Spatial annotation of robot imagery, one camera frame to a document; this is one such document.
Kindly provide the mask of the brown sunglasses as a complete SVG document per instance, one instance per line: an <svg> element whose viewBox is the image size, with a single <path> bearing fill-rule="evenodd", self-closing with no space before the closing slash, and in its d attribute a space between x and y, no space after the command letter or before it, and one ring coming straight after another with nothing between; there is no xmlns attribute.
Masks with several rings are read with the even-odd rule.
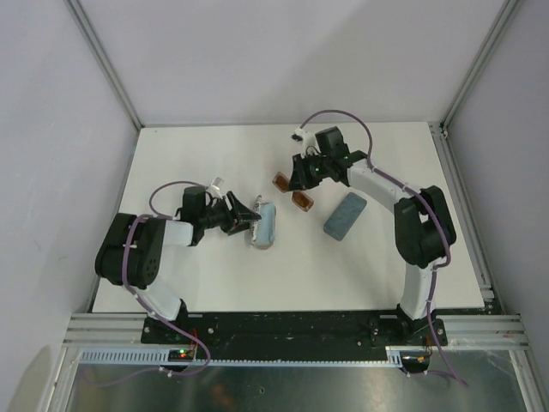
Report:
<svg viewBox="0 0 549 412"><path fill-rule="evenodd" d="M292 202L300 210L308 212L314 205L314 200L303 191L290 191L289 178L281 172L278 172L272 179L275 188L281 193L291 193Z"/></svg>

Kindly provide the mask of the blue cleaning cloth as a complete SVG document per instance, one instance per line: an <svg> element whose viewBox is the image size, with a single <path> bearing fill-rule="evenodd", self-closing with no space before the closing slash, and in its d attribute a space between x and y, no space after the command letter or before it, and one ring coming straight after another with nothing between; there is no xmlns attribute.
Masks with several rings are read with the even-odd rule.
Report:
<svg viewBox="0 0 549 412"><path fill-rule="evenodd" d="M275 242L276 207L272 203L262 203L259 207L262 219L256 222L254 244L269 248Z"/></svg>

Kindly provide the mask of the newspaper print pouch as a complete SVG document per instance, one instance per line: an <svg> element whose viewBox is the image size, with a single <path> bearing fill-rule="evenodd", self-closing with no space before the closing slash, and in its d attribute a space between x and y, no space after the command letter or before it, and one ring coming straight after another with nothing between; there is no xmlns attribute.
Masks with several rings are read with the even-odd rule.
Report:
<svg viewBox="0 0 549 412"><path fill-rule="evenodd" d="M247 233L248 244L258 250L267 250L275 242L276 207L259 195L253 203L252 210L259 214L261 219L250 224Z"/></svg>

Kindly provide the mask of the blue glasses case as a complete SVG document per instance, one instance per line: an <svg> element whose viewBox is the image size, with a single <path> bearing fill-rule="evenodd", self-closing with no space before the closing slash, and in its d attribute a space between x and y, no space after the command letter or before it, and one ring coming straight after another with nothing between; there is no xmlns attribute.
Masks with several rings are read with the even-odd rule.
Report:
<svg viewBox="0 0 549 412"><path fill-rule="evenodd" d="M332 239L342 241L365 210L367 201L349 192L337 205L323 225L323 231Z"/></svg>

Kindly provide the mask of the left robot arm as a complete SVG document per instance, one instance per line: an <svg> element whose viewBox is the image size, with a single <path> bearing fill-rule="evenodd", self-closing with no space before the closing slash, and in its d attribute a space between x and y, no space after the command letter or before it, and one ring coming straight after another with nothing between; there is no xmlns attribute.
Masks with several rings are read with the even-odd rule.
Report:
<svg viewBox="0 0 549 412"><path fill-rule="evenodd" d="M118 213L95 258L97 276L128 291L150 317L160 322L160 334L182 342L190 332L184 301L159 278L162 252L168 246L193 247L209 229L227 235L241 233L262 217L228 191L190 185L183 191L174 216Z"/></svg>

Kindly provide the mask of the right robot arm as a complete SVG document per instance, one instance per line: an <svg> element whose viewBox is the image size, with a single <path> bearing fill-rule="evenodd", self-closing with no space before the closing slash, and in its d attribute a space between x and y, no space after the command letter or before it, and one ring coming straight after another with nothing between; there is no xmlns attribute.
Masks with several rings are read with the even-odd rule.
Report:
<svg viewBox="0 0 549 412"><path fill-rule="evenodd" d="M397 310L402 318L395 333L405 344L426 334L433 325L437 272L449 266L455 226L443 191L432 185L417 189L375 166L371 154L351 151L339 128L312 134L298 127L292 139L301 145L293 156L289 191L307 191L332 179L361 191L386 208L394 218L395 247L406 262L403 295Z"/></svg>

